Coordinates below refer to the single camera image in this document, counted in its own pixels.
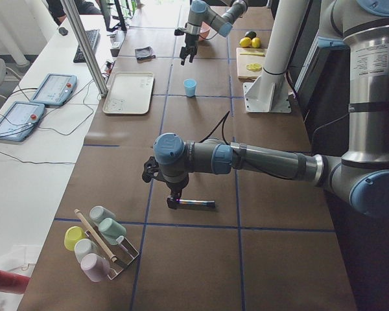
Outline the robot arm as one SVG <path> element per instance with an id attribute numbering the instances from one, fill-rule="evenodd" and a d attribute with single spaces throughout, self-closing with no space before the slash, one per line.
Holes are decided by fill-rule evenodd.
<path id="1" fill-rule="evenodd" d="M 192 63 L 197 54 L 202 23 L 209 25 L 222 37 L 227 37 L 234 22 L 248 9 L 248 1 L 224 1 L 224 3 L 229 4 L 230 8 L 220 16 L 205 1 L 191 2 L 187 23 L 174 31 L 175 36 L 185 34 L 185 46 L 181 48 L 179 54 L 182 65 L 185 64 L 187 57 Z"/>
<path id="2" fill-rule="evenodd" d="M 248 8 L 248 1 L 222 1 L 230 6 L 218 15 L 204 1 L 192 1 L 184 28 L 185 47 L 181 64 L 197 53 L 202 22 L 226 37 L 236 19 Z M 272 36 L 262 73 L 253 83 L 244 83 L 246 112 L 281 112 L 287 104 L 279 96 L 286 91 L 283 76 L 300 26 L 311 1 L 279 1 Z M 350 49 L 349 144 L 341 157 L 282 152 L 224 138 L 184 142 L 175 133 L 164 133 L 154 142 L 154 156 L 144 164 L 146 183 L 156 179 L 171 190 L 167 205 L 206 205 L 214 202 L 181 199 L 190 172 L 228 174 L 231 169 L 262 172 L 275 178 L 311 182 L 335 194 L 354 210 L 371 217 L 389 216 L 389 1 L 322 1 L 318 28 L 319 48 Z M 314 129 L 319 130 L 347 115 Z"/>

